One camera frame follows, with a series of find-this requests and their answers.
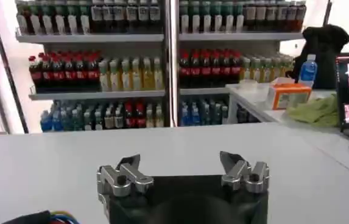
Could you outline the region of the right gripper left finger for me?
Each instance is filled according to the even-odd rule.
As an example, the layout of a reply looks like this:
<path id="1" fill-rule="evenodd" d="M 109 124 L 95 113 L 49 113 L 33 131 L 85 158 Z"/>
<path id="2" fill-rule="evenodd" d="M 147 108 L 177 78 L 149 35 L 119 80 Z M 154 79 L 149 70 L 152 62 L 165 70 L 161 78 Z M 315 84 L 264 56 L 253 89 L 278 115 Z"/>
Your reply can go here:
<path id="1" fill-rule="evenodd" d="M 125 198 L 132 192 L 146 194 L 154 185 L 154 178 L 141 173 L 139 163 L 141 155 L 123 157 L 116 167 L 100 166 L 96 172 L 97 196 L 109 213 L 110 198 Z"/>

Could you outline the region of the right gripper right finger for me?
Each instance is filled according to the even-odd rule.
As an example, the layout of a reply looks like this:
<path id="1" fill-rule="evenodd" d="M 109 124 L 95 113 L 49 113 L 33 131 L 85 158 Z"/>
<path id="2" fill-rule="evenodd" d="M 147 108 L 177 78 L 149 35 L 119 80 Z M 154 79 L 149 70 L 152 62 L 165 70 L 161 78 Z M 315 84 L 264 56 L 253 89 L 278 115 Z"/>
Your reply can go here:
<path id="1" fill-rule="evenodd" d="M 251 166 L 241 155 L 225 151 L 220 151 L 219 158 L 225 171 L 221 176 L 221 186 L 233 192 L 242 188 L 253 194 L 268 191 L 270 170 L 267 163 L 258 161 Z"/>

